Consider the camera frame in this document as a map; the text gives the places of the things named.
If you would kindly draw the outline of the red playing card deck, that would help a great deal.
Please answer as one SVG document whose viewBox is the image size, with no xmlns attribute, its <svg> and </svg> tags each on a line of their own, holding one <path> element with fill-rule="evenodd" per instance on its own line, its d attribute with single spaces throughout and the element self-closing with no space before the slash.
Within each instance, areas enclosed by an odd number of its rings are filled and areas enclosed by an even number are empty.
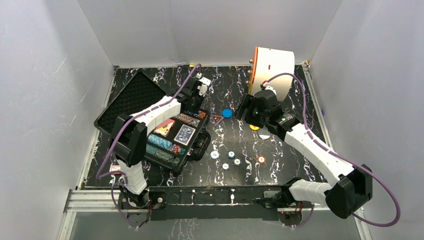
<svg viewBox="0 0 424 240">
<path fill-rule="evenodd" d="M 170 133 L 171 129 L 173 128 L 174 124 L 175 124 L 175 120 L 172 118 L 169 118 L 167 120 L 165 120 L 164 122 L 162 122 L 161 124 L 159 124 L 155 129 L 154 129 L 154 133 L 161 135 L 163 137 L 167 137 L 168 134 Z"/>
</svg>

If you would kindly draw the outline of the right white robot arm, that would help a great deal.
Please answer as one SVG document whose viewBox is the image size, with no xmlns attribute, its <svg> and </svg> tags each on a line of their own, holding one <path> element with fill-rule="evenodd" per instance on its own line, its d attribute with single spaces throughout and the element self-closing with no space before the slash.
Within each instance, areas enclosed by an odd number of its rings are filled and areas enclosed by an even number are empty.
<svg viewBox="0 0 424 240">
<path fill-rule="evenodd" d="M 249 125 L 266 128 L 300 152 L 326 179 L 314 182 L 294 177 L 279 193 L 266 198 L 267 202 L 295 207 L 306 201 L 326 206 L 337 217 L 346 219 L 372 199 L 370 168 L 365 164 L 354 167 L 332 155 L 329 146 L 305 127 L 299 115 L 284 111 L 272 90 L 244 95 L 234 115 Z"/>
</svg>

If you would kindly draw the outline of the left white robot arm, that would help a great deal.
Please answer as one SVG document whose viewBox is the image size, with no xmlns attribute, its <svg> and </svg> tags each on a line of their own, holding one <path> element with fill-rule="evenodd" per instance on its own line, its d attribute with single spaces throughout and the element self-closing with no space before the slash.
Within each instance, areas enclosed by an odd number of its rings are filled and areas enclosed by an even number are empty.
<svg viewBox="0 0 424 240">
<path fill-rule="evenodd" d="M 144 208 L 149 203 L 149 194 L 145 191 L 147 181 L 144 176 L 141 160 L 145 157 L 157 162 L 157 152 L 164 152 L 165 159 L 161 166 L 179 172 L 186 160 L 200 131 L 206 125 L 206 118 L 192 117 L 187 122 L 175 123 L 163 138 L 167 145 L 154 145 L 151 142 L 154 131 L 165 126 L 165 121 L 173 120 L 185 111 L 200 111 L 211 80 L 206 77 L 189 77 L 173 96 L 155 94 L 141 96 L 150 102 L 139 112 L 131 115 L 119 115 L 110 134 L 111 144 L 106 156 L 115 154 L 120 166 L 120 174 L 124 177 L 124 188 L 130 193 L 130 202 L 137 208 Z"/>
</svg>

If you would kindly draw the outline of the blue playing card deck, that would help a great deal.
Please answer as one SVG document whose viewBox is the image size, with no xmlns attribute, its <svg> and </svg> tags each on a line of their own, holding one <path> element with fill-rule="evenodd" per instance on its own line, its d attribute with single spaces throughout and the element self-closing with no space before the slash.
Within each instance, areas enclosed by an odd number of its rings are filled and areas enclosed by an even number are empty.
<svg viewBox="0 0 424 240">
<path fill-rule="evenodd" d="M 191 141 L 196 129 L 183 124 L 173 139 L 176 143 L 187 146 Z"/>
</svg>

